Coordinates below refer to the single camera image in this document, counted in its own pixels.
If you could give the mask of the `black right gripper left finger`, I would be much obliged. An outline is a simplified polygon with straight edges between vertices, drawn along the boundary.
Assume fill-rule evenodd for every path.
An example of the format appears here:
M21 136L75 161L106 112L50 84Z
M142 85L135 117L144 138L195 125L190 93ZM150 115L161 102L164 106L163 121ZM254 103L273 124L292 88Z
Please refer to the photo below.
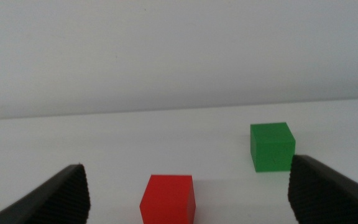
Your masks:
M0 224L85 224L91 208L85 168L69 165L0 211Z

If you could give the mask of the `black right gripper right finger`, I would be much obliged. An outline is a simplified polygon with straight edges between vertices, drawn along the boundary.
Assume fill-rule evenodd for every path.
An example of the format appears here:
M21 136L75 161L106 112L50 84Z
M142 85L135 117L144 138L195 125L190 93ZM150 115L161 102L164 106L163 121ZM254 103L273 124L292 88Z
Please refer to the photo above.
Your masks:
M310 156L293 156L288 201L298 223L358 223L358 183Z

